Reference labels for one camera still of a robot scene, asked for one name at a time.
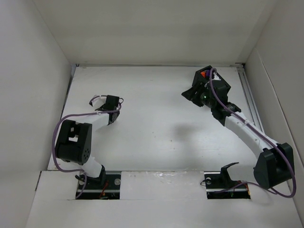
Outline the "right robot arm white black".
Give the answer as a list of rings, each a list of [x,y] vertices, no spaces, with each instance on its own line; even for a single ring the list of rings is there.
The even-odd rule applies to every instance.
[[[224,127],[237,135],[257,158],[254,178],[264,189],[292,180],[295,184],[293,148],[278,143],[257,129],[241,109],[228,101],[230,86],[222,80],[198,80],[181,95],[195,105],[207,106]]]

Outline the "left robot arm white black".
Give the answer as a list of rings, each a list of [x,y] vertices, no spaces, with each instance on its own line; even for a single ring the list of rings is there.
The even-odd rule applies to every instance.
[[[90,113],[68,114],[60,119],[52,138],[52,156],[56,168],[62,172],[82,172],[78,180],[101,188],[106,182],[105,167],[93,157],[92,135],[113,124],[124,99],[115,95],[95,95],[89,101]]]

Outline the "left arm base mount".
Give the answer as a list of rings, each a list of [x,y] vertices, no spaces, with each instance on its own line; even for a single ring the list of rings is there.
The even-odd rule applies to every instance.
[[[102,169],[99,177],[87,177],[84,186],[84,174],[76,175],[78,186],[76,190],[77,200],[119,200],[121,186],[120,171],[106,171]]]

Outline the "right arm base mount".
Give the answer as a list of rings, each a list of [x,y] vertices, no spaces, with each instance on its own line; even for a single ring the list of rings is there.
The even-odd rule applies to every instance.
[[[247,184],[232,180],[228,168],[238,164],[233,162],[221,167],[220,171],[205,171],[200,185],[206,188],[207,199],[251,199]]]

